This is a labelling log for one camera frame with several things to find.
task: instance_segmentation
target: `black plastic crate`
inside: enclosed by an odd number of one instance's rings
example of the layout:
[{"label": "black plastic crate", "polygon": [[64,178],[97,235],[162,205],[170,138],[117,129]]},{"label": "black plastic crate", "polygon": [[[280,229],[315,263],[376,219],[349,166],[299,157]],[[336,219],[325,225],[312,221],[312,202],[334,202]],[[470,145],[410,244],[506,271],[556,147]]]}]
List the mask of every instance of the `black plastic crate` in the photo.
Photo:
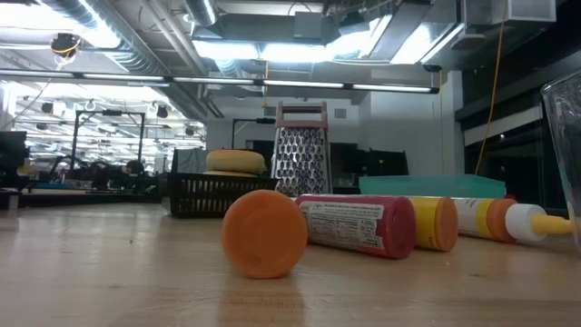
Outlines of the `black plastic crate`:
[{"label": "black plastic crate", "polygon": [[162,206],[174,217],[223,217],[239,197],[254,190],[274,190],[277,179],[163,173],[160,175]]}]

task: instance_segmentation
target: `table surface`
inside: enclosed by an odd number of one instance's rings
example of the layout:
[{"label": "table surface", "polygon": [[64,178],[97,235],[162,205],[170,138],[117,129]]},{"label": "table surface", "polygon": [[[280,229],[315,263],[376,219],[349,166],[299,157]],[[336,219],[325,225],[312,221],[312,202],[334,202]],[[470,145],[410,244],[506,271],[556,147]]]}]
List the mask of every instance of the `table surface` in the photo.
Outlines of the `table surface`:
[{"label": "table surface", "polygon": [[310,245],[286,278],[226,262],[220,220],[155,204],[0,219],[2,326],[578,326],[571,249],[461,238],[392,261]]}]

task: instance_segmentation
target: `cheese grater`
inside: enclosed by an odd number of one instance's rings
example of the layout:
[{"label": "cheese grater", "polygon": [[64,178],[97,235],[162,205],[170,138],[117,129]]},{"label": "cheese grater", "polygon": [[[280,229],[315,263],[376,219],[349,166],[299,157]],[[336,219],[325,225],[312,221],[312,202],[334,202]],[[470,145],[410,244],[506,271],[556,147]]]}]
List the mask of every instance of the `cheese grater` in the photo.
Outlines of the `cheese grater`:
[{"label": "cheese grater", "polygon": [[[319,120],[285,119],[285,114],[320,114]],[[327,103],[283,104],[277,108],[272,178],[290,197],[331,193]]]}]

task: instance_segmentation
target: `yellow cap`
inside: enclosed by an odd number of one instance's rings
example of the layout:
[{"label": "yellow cap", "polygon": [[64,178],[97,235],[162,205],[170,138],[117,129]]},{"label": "yellow cap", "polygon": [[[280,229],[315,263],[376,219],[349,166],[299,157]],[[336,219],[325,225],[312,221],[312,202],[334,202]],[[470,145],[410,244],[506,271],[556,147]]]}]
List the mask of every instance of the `yellow cap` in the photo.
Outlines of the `yellow cap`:
[{"label": "yellow cap", "polygon": [[572,233],[573,223],[559,216],[535,214],[533,216],[533,231],[539,234]]}]

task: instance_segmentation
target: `bottle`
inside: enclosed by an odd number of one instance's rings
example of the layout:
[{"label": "bottle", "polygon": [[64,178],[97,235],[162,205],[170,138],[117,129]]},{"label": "bottle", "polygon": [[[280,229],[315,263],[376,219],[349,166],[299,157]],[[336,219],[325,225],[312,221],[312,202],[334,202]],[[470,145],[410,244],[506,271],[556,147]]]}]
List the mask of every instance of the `bottle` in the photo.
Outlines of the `bottle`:
[{"label": "bottle", "polygon": [[452,251],[458,240],[458,211],[448,197],[409,197],[416,210],[416,246]]},{"label": "bottle", "polygon": [[459,233],[489,240],[514,243],[540,242],[548,234],[572,233],[567,219],[547,215],[534,204],[511,199],[454,198],[458,209]]},{"label": "bottle", "polygon": [[222,222],[222,249],[251,278],[288,273],[307,246],[307,224],[299,206],[282,193],[247,193],[228,209]]},{"label": "bottle", "polygon": [[302,195],[296,203],[312,243],[392,259],[414,248],[416,214],[405,197]]}]

